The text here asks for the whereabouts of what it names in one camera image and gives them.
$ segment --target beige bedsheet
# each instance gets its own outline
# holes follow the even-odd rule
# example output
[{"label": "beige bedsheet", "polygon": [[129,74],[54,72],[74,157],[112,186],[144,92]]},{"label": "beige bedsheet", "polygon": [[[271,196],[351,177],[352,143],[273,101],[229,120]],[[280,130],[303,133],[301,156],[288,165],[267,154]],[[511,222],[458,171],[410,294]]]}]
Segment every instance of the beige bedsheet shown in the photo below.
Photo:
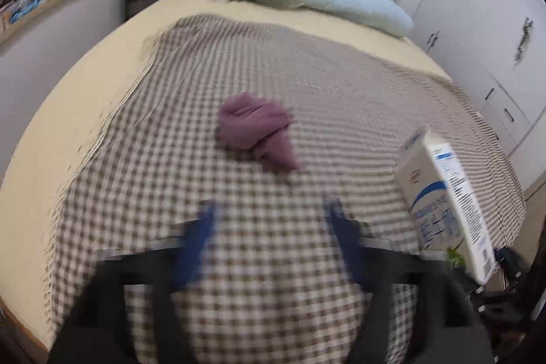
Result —
[{"label": "beige bedsheet", "polygon": [[211,12],[230,19],[282,24],[349,44],[435,76],[448,77],[409,40],[310,10],[278,11],[250,3],[162,0],[119,27],[63,77],[21,138],[0,191],[0,295],[44,344],[47,249],[56,210],[110,116],[146,73],[154,42],[177,19]]}]

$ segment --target light blue pillow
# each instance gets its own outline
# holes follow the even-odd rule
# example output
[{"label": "light blue pillow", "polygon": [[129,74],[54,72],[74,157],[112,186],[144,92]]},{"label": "light blue pillow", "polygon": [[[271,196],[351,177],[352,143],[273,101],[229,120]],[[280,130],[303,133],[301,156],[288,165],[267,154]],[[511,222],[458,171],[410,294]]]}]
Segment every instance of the light blue pillow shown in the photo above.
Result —
[{"label": "light blue pillow", "polygon": [[308,0],[304,7],[339,16],[403,38],[413,28],[411,18],[392,0]]}]

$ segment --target white box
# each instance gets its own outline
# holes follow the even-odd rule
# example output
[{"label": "white box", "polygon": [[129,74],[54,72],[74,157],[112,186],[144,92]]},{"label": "white box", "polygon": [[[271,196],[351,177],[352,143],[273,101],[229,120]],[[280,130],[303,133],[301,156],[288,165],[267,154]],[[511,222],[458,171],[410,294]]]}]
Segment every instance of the white box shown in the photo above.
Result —
[{"label": "white box", "polygon": [[419,128],[400,149],[398,183],[416,222],[423,249],[464,260],[481,285],[495,269],[495,255],[476,194],[451,145]]}]

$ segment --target checkered blanket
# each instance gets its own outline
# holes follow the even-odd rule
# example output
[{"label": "checkered blanket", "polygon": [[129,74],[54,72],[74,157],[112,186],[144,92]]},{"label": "checkered blanket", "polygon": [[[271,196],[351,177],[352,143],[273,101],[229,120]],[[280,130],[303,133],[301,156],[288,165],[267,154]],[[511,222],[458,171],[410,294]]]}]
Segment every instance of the checkered blanket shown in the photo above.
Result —
[{"label": "checkered blanket", "polygon": [[[289,28],[205,14],[179,20],[158,45],[151,70],[63,203],[51,264],[57,325],[99,250],[146,250],[214,199],[222,216],[202,279],[173,295],[199,361],[343,362],[371,295],[345,270],[323,198],[340,197],[368,235],[416,251],[394,170],[399,147],[421,124],[455,148],[493,243],[517,235],[525,204],[514,171],[495,133],[450,82]],[[301,172],[275,173],[251,154],[219,146],[218,108],[243,91],[294,114],[289,132]],[[387,362],[400,362],[416,290],[392,291]],[[148,289],[126,292],[138,357],[155,362]]]}]

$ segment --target wall shelf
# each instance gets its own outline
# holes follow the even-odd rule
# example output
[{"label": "wall shelf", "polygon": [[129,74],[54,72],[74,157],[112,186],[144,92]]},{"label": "wall shelf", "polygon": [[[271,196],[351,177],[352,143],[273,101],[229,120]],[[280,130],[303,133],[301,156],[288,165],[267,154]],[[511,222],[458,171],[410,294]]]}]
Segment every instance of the wall shelf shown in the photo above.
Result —
[{"label": "wall shelf", "polygon": [[67,1],[68,0],[48,0],[47,2],[44,2],[42,3],[42,5],[35,8],[34,10],[25,14],[16,23],[9,25],[8,27],[6,27],[4,31],[0,32],[0,46],[2,46],[2,44],[4,44],[4,42],[7,39],[9,39],[11,36],[13,36],[15,33],[17,33],[18,31],[22,29],[25,29],[28,26],[28,24],[34,21],[37,17],[40,17],[46,11],[54,9],[59,5],[63,5]]}]

